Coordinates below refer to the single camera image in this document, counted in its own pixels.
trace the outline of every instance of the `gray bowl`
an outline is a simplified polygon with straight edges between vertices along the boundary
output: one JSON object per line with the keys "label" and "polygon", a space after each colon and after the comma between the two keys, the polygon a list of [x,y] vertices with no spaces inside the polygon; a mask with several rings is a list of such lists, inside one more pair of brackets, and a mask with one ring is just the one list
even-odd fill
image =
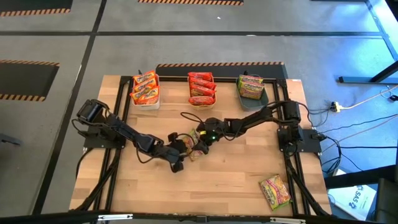
{"label": "gray bowl", "polygon": [[259,110],[263,106],[268,104],[269,100],[268,100],[268,96],[267,96],[265,89],[262,90],[262,95],[261,95],[260,100],[250,99],[250,98],[242,97],[239,94],[238,83],[239,83],[239,78],[236,79],[236,91],[238,92],[239,100],[241,101],[241,106],[244,111]]}

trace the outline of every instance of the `wooden table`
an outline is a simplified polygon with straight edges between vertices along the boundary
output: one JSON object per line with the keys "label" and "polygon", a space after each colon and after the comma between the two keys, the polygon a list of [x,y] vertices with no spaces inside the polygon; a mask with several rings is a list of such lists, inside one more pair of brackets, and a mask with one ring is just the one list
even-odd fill
{"label": "wooden table", "polygon": [[[103,78],[98,99],[113,110],[120,76]],[[128,125],[141,133],[153,134],[167,140],[172,132],[187,133],[198,123],[180,116],[180,112],[209,117],[243,118],[234,83],[217,83],[217,103],[212,110],[196,111],[188,104],[186,82],[160,82],[160,109],[139,111],[129,109]],[[292,100],[305,103],[300,80],[287,80]],[[269,101],[274,101],[271,85],[266,85]],[[307,111],[300,107],[303,128],[309,128]],[[283,155],[277,142],[278,126],[264,123],[250,129],[232,142],[222,139],[211,146],[208,155],[197,161],[184,161],[184,170],[176,174],[169,163],[154,159],[141,164],[131,142],[121,154],[112,202],[112,212],[178,213],[206,215],[292,215],[291,206],[272,212],[258,182],[279,174],[287,186]],[[331,212],[319,159],[312,153],[300,153],[305,183],[318,203]],[[104,149],[94,149],[81,163],[70,208],[76,208],[93,190],[100,176]],[[107,187],[101,206],[104,207]],[[300,190],[295,188],[297,204],[303,213]]]}

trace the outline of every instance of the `plastic container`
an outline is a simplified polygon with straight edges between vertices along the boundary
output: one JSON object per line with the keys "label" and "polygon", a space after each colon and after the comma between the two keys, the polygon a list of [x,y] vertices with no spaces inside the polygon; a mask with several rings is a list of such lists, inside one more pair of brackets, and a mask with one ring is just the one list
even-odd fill
{"label": "plastic container", "polygon": [[[212,105],[201,105],[201,106],[195,106],[192,105],[191,103],[189,103],[189,105],[191,105],[193,107],[193,109],[195,110],[208,110],[208,109],[212,109],[214,107],[214,105],[217,102],[217,97],[216,97],[217,92],[214,94],[214,103]],[[191,88],[189,87],[189,96],[192,97],[191,95]]]}
{"label": "plastic container", "polygon": [[242,97],[239,94],[238,83],[239,83],[239,78],[236,79],[236,91],[238,92],[239,100],[241,102],[241,106],[244,111],[259,110],[263,106],[268,104],[269,100],[268,100],[267,92],[265,89],[262,90],[262,95],[261,95],[260,100],[250,99],[250,98]]}
{"label": "plastic container", "polygon": [[[159,85],[159,76],[156,74],[156,84],[159,86],[159,97],[157,99],[157,102],[151,105],[137,105],[134,100],[132,100],[132,105],[134,108],[145,111],[145,110],[157,110],[160,108],[160,85]],[[136,81],[134,81],[133,88],[137,85]]]}

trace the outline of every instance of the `gray floor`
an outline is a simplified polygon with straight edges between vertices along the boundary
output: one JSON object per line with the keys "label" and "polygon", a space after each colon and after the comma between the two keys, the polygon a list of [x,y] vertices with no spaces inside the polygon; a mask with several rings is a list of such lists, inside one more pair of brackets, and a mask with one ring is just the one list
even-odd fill
{"label": "gray floor", "polygon": [[[1,18],[0,30],[91,30],[101,1],[74,2],[72,12],[65,16]],[[384,2],[374,0],[373,4],[376,11],[385,11]],[[391,23],[388,16],[383,19],[394,40],[398,35],[392,30],[397,23]],[[252,0],[245,1],[240,8],[115,0],[108,1],[100,30],[374,32],[377,27],[364,3]],[[43,103],[0,101],[1,132],[24,142],[22,147],[1,145],[0,204],[7,206],[0,209],[0,217],[30,212],[87,41],[88,37],[0,37],[0,59],[61,63]],[[324,108],[330,101],[349,106],[386,89],[382,85],[342,85],[335,80],[340,75],[373,76],[394,61],[378,37],[97,37],[73,114],[86,99],[96,98],[103,75],[134,75],[138,69],[150,70],[158,63],[263,60],[285,62],[289,78],[303,80],[308,105],[314,109]],[[330,114],[325,125],[318,129],[324,131],[387,116],[397,110],[397,103],[378,97],[355,109]],[[312,119],[317,123],[320,118],[313,116]],[[335,131],[330,136],[341,139],[371,125]],[[398,120],[392,120],[341,145],[396,145],[397,125]],[[68,210],[82,144],[83,138],[69,128],[44,206],[45,213]],[[322,142],[323,148],[329,144]],[[346,149],[344,153],[362,169],[391,165],[396,156],[393,149]],[[324,153],[322,160],[335,156],[333,148]],[[342,160],[341,167],[357,171],[346,159]]]}

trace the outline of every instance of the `snack package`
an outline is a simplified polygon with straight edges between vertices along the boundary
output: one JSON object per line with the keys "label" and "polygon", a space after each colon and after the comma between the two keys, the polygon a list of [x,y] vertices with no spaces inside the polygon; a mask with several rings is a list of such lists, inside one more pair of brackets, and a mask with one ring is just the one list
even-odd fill
{"label": "snack package", "polygon": [[264,79],[260,77],[252,77],[249,75],[240,75],[239,81],[240,82],[249,82],[249,83],[258,83],[261,84]]}
{"label": "snack package", "polygon": [[193,106],[212,105],[214,98],[211,96],[193,96],[188,101]]}
{"label": "snack package", "polygon": [[196,85],[200,85],[200,86],[204,86],[206,88],[212,89],[214,90],[216,88],[216,84],[210,81],[206,81],[206,80],[202,80],[199,78],[190,78],[189,79],[190,83],[196,84]]}
{"label": "snack package", "polygon": [[214,94],[216,93],[215,90],[211,90],[209,88],[196,84],[191,84],[190,89],[192,96],[214,96]]}
{"label": "snack package", "polygon": [[189,158],[191,159],[191,161],[195,161],[197,160],[201,155],[204,155],[204,153],[200,150],[192,150],[192,148],[198,144],[199,141],[199,133],[196,132],[195,128],[192,128],[192,130],[188,133],[192,139],[194,140],[194,142],[192,142],[192,139],[188,136],[184,136],[182,138],[182,141],[185,143],[185,146],[188,148],[187,149],[187,154],[189,154]]}
{"label": "snack package", "polygon": [[154,70],[146,72],[143,75],[136,75],[133,77],[134,81],[136,81],[137,84],[143,83],[144,81],[150,80],[151,78],[156,78]]}
{"label": "snack package", "polygon": [[145,89],[143,89],[142,91],[139,91],[139,92],[137,92],[137,93],[130,93],[130,96],[132,97],[132,99],[134,100],[134,102],[135,103],[137,103],[137,101],[138,101],[138,99],[142,96],[142,95],[144,95],[145,93],[146,93],[146,88]]}
{"label": "snack package", "polygon": [[242,97],[260,100],[264,85],[258,83],[239,82],[238,89],[239,94]]}
{"label": "snack package", "polygon": [[211,72],[190,72],[188,73],[189,78],[199,78],[206,81],[211,81],[213,75]]}
{"label": "snack package", "polygon": [[264,196],[266,196],[272,211],[290,202],[289,193],[279,175],[259,182]]}
{"label": "snack package", "polygon": [[139,91],[142,90],[151,90],[153,89],[153,87],[156,86],[156,79],[155,78],[151,78],[150,80],[146,80],[144,82],[142,82],[141,84],[138,84],[134,87],[134,93],[137,93]]}
{"label": "snack package", "polygon": [[145,95],[142,95],[138,101],[138,105],[149,105],[149,104],[154,104],[159,100],[159,86],[151,89],[148,93]]}

